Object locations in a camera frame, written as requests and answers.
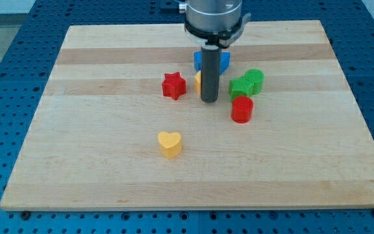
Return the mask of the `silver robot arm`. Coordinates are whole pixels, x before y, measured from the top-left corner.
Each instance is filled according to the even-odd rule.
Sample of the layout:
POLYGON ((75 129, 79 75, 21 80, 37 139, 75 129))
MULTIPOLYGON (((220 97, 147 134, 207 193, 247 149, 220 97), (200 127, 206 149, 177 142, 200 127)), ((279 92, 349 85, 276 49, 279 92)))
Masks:
POLYGON ((242 12, 242 0, 184 0, 178 8, 187 37, 201 48, 201 100, 213 103, 219 95, 222 51, 241 37, 251 14, 242 12))

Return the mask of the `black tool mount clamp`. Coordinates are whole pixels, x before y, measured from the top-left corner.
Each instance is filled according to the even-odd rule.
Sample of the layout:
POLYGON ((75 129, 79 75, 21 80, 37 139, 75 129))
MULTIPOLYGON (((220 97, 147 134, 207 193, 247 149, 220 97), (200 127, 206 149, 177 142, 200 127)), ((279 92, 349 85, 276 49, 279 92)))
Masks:
POLYGON ((245 25, 250 22, 251 13, 242 16, 239 22, 229 30, 220 32, 206 32, 194 28, 188 21, 184 22, 186 36, 205 49, 227 49, 244 32, 245 25))

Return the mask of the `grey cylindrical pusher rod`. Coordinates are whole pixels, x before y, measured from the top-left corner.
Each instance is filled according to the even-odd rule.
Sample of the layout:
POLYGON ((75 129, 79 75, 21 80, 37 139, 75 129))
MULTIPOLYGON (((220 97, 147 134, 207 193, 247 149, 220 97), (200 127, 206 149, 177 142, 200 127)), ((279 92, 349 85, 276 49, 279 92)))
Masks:
POLYGON ((221 49, 201 48, 201 100, 213 103, 218 99, 221 49))

